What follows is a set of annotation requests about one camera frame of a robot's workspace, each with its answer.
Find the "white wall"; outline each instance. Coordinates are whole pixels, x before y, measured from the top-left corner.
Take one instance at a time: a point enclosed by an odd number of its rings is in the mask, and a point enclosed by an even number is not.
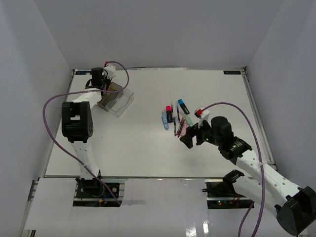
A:
[[[0,236],[17,237],[51,141],[41,109],[71,70],[33,0],[0,0]],[[51,104],[56,129],[60,100]]]
[[[72,69],[249,64],[283,0],[35,0]]]
[[[286,0],[249,65],[276,165],[316,189],[316,3]],[[310,228],[316,236],[316,223]]]

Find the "marker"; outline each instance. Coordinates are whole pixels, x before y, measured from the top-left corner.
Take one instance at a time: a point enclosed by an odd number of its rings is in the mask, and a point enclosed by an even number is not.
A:
[[[174,136],[177,135],[177,125],[176,125],[176,118],[173,117],[173,130],[174,130]]]
[[[177,135],[178,135],[178,137],[180,136],[180,132],[181,132],[181,129],[182,129],[183,123],[184,123],[184,118],[182,118],[182,119],[181,119],[181,122],[180,122],[180,125],[179,125],[179,128],[178,128],[178,131],[177,131]]]
[[[181,136],[181,137],[184,136],[184,135],[186,135],[186,133],[187,133],[187,127],[188,127],[188,124],[185,122],[185,123],[183,124],[182,131],[181,131],[181,133],[180,133],[180,136]]]
[[[180,112],[180,114],[184,117],[185,122],[187,122],[189,126],[193,126],[192,120],[188,115],[185,115],[182,111]]]
[[[186,115],[188,115],[190,112],[189,112],[187,106],[184,104],[183,100],[181,100],[181,99],[178,100],[178,103],[179,103],[180,107],[182,108],[183,112],[184,112]]]
[[[163,126],[164,126],[164,129],[165,130],[168,130],[169,129],[169,125],[168,125],[168,121],[167,121],[167,116],[166,114],[162,111],[162,114],[161,114],[161,120],[162,120],[162,123],[163,123]]]
[[[167,121],[168,123],[172,122],[172,113],[171,113],[171,106],[166,106],[166,113],[167,113]]]
[[[172,119],[174,119],[174,116],[173,116],[173,103],[171,101],[171,116],[172,116]]]
[[[176,106],[177,106],[178,121],[179,121],[179,123],[180,123],[179,106],[178,106],[178,104],[177,104]]]

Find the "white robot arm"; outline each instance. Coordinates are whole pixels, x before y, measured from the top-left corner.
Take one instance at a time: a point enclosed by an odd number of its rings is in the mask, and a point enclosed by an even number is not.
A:
[[[316,193],[309,186],[304,189],[285,179],[268,164],[259,162],[257,154],[242,139],[235,137],[231,124],[225,117],[215,117],[211,126],[207,122],[209,112],[195,113],[199,123],[188,127],[186,135],[180,138],[189,149],[192,138],[197,145],[204,142],[218,146],[221,155],[234,165],[250,174],[254,180],[233,170],[223,178],[223,183],[234,192],[261,203],[261,168],[265,177],[265,208],[272,213],[279,224],[291,235],[297,236],[316,219]]]
[[[62,104],[62,133],[71,142],[76,157],[97,177],[101,177],[101,173],[95,162],[91,139],[89,139],[93,134],[91,109],[102,99],[103,93],[93,90],[107,90],[115,76],[115,69],[111,64],[107,64],[104,68],[92,68],[92,79],[86,84],[86,91],[89,93]],[[77,178],[77,182],[84,191],[98,197],[100,193],[103,193],[104,187],[92,177],[83,165],[79,165],[80,179]]]

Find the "transparent box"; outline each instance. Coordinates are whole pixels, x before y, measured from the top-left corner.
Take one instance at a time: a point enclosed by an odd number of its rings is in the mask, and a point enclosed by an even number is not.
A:
[[[109,91],[118,91],[122,86],[112,82],[109,86]],[[106,93],[103,95],[98,106],[110,114],[120,117],[127,107],[134,101],[134,92],[124,89],[119,93]]]

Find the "white tabletop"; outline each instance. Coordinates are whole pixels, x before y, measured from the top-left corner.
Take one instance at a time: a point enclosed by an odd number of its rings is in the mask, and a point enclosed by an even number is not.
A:
[[[262,146],[241,75],[184,69],[128,72],[128,89],[134,92],[134,102],[121,117],[117,118],[98,106],[91,111],[94,123],[92,148],[102,176],[223,177],[236,168],[220,155],[217,147],[205,143],[189,150],[174,137],[173,126],[168,131],[164,130],[161,112],[171,101],[178,99],[183,99],[194,123],[198,119],[193,112],[202,105],[230,102],[241,107],[254,126],[263,151],[263,161],[266,161],[267,151]],[[125,72],[117,71],[116,74],[114,81],[125,85]],[[83,90],[90,78],[90,75],[75,75],[70,91]],[[69,96],[67,100],[74,100],[78,96]],[[218,105],[210,111],[210,118],[225,116],[232,124],[235,136],[257,150],[248,124],[238,110]],[[75,154],[60,127],[56,139]],[[79,165],[54,145],[45,175],[79,176]]]

